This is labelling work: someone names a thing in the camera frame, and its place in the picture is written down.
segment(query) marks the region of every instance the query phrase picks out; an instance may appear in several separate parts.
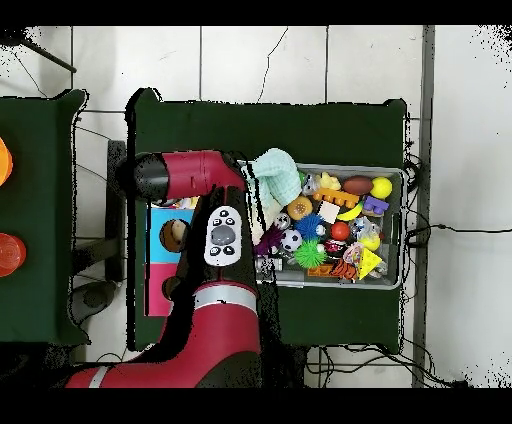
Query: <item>dark green tablecloth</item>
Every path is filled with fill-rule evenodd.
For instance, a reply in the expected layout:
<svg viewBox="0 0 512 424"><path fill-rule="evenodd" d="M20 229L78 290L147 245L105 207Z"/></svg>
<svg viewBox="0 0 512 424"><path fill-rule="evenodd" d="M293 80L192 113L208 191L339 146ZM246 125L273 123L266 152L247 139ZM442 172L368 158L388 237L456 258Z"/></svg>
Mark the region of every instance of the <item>dark green tablecloth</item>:
<svg viewBox="0 0 512 424"><path fill-rule="evenodd" d="M292 106L161 102L134 95L136 152L217 149L254 159L271 147L296 162L402 168L402 100ZM145 206L136 210L136 251L144 251ZM143 256L137 255L136 347L153 343L163 318L143 314ZM398 350L399 289L280 288L282 341L288 344L382 343Z"/></svg>
<svg viewBox="0 0 512 424"><path fill-rule="evenodd" d="M0 98L0 137L13 171L0 186L0 232L27 248L23 266L0 278L0 341L80 344L68 316L71 275L72 156L75 114L86 94Z"/></svg>

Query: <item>red ball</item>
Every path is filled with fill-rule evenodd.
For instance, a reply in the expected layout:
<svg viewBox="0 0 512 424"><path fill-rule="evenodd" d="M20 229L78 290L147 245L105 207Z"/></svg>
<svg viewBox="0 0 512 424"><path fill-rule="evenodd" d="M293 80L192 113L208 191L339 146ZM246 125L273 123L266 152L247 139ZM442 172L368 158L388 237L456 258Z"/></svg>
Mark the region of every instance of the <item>red ball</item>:
<svg viewBox="0 0 512 424"><path fill-rule="evenodd" d="M350 228L342 221L335 222L331 226L331 237L334 240L343 241L350 235Z"/></svg>

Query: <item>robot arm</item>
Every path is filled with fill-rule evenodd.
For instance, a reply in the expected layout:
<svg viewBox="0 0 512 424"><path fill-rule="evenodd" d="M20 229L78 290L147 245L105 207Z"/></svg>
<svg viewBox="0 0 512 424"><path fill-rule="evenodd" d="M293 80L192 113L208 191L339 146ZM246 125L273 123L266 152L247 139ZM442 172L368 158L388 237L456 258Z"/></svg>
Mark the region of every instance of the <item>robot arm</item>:
<svg viewBox="0 0 512 424"><path fill-rule="evenodd" d="M136 361L80 371L67 387L261 385L246 186L236 161L217 151L141 154L118 179L140 199L201 198L166 288L174 308L160 343Z"/></svg>

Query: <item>spiky ball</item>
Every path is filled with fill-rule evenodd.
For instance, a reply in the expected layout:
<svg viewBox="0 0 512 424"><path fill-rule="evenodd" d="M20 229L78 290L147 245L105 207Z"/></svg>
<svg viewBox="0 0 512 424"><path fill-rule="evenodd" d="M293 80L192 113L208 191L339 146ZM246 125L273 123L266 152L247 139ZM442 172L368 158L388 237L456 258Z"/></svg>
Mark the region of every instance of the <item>spiky ball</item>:
<svg viewBox="0 0 512 424"><path fill-rule="evenodd" d="M295 259L303 268L314 268L325 262L325 250L318 251L318 239L304 241L295 252Z"/></svg>

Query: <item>toy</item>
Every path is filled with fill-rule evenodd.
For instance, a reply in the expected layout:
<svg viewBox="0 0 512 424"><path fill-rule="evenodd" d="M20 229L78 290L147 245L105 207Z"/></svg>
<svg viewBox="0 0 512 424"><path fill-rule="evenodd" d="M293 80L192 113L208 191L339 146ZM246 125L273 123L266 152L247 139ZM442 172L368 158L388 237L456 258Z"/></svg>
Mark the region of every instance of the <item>toy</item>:
<svg viewBox="0 0 512 424"><path fill-rule="evenodd" d="M295 252L302 244L302 236L297 230L285 230L281 237L281 246L288 252Z"/></svg>
<svg viewBox="0 0 512 424"><path fill-rule="evenodd" d="M327 240L324 243L325 251L327 253L337 253L345 251L347 247L347 243L344 241L338 241L338 240Z"/></svg>
<svg viewBox="0 0 512 424"><path fill-rule="evenodd" d="M333 264L324 264L308 268L308 277L332 277L331 270Z"/></svg>
<svg viewBox="0 0 512 424"><path fill-rule="evenodd" d="M345 224L342 221L338 221L334 223L331 227L331 237L334 240L343 241L348 238L350 235L350 228L348 224Z"/></svg>
<svg viewBox="0 0 512 424"><path fill-rule="evenodd" d="M319 245L316 239L305 241L295 252L295 259L303 268L313 268L321 265L327 259L325 249L320 251L322 248L323 246Z"/></svg>
<svg viewBox="0 0 512 424"><path fill-rule="evenodd" d="M188 227L189 224L181 219L167 221L160 230L160 243L169 252L181 252Z"/></svg>
<svg viewBox="0 0 512 424"><path fill-rule="evenodd" d="M315 191L320 188L315 176L313 174L306 174L304 184L302 185L302 194L304 196L311 196Z"/></svg>
<svg viewBox="0 0 512 424"><path fill-rule="evenodd" d="M372 180L373 188L370 194L377 199L385 199L391 194L393 185L386 177L377 177Z"/></svg>
<svg viewBox="0 0 512 424"><path fill-rule="evenodd" d="M326 233L322 225L322 218L319 215L310 213L295 223L295 229L300 233L303 240L311 240L323 236Z"/></svg>
<svg viewBox="0 0 512 424"><path fill-rule="evenodd" d="M343 259L340 259L338 263L332 268L330 274L333 277L354 280L357 278L357 268L351 264L346 263Z"/></svg>
<svg viewBox="0 0 512 424"><path fill-rule="evenodd" d="M372 252L375 252L380 246L380 237L378 234L370 237L361 237L358 241Z"/></svg>
<svg viewBox="0 0 512 424"><path fill-rule="evenodd" d="M340 221L352 221L353 219L357 218L361 211L363 210L363 202L359 202L355 208L353 208L350 211L347 211L345 213L340 213L336 219L339 219Z"/></svg>
<svg viewBox="0 0 512 424"><path fill-rule="evenodd" d="M313 205L307 197L299 196L286 207L286 210L291 219L298 221L313 212Z"/></svg>
<svg viewBox="0 0 512 424"><path fill-rule="evenodd" d="M343 191L357 196L368 194L373 188L372 180L368 177L355 176L343 182Z"/></svg>
<svg viewBox="0 0 512 424"><path fill-rule="evenodd" d="M287 214L281 212L279 215L277 215L277 218L274 220L274 225L278 230L284 231L290 225L292 225L292 220Z"/></svg>
<svg viewBox="0 0 512 424"><path fill-rule="evenodd" d="M316 181L321 188L329 188L331 190L339 190L341 184L336 177L331 177L327 172L322 172L322 176L316 176Z"/></svg>
<svg viewBox="0 0 512 424"><path fill-rule="evenodd" d="M268 231L261 237L260 242L254 246L254 253L257 255L276 253L279 245L281 244L282 237L283 232L276 226L271 225Z"/></svg>
<svg viewBox="0 0 512 424"><path fill-rule="evenodd" d="M302 171L298 171L298 172L299 172L299 178L300 178L300 186L304 187L304 183L306 182L306 174L304 174L304 172L302 172Z"/></svg>
<svg viewBox="0 0 512 424"><path fill-rule="evenodd" d="M357 202L359 202L359 196L345 193L344 191L331 190L330 188L319 188L313 194L313 199L322 200L322 196L326 202L331 202L338 206L345 204L349 209L354 208Z"/></svg>
<svg viewBox="0 0 512 424"><path fill-rule="evenodd" d="M281 256L283 259L286 259L286 263L288 265L295 265L297 263L297 259L295 259L295 255L293 254L293 252L288 252L287 250L281 248L279 249L278 255Z"/></svg>
<svg viewBox="0 0 512 424"><path fill-rule="evenodd" d="M257 273L270 274L272 272L272 268L274 268L274 271L283 270L283 260L281 258L261 257L254 261L254 267L256 268Z"/></svg>
<svg viewBox="0 0 512 424"><path fill-rule="evenodd" d="M0 186L7 181L12 172L12 156L0 138Z"/></svg>
<svg viewBox="0 0 512 424"><path fill-rule="evenodd" d="M343 253L343 260L348 264L357 265L361 259L363 249L364 245L362 243L356 242L351 244Z"/></svg>
<svg viewBox="0 0 512 424"><path fill-rule="evenodd" d="M384 211L389 208L389 203L376 199L372 196L366 196L363 205L363 214L368 216L382 216Z"/></svg>
<svg viewBox="0 0 512 424"><path fill-rule="evenodd" d="M25 262L26 255L25 244L18 237L0 233L0 277L16 271Z"/></svg>
<svg viewBox="0 0 512 424"><path fill-rule="evenodd" d="M318 208L318 215L322 217L325 222L334 224L336 221L336 215L338 215L339 211L339 206L333 205L332 203L326 201L322 201L320 207Z"/></svg>
<svg viewBox="0 0 512 424"><path fill-rule="evenodd" d="M377 224L371 222L366 216L356 218L350 226L352 235L357 239L361 238L380 238L380 228Z"/></svg>
<svg viewBox="0 0 512 424"><path fill-rule="evenodd" d="M359 279L362 280L382 261L375 253L368 249L363 249L361 260L359 261Z"/></svg>

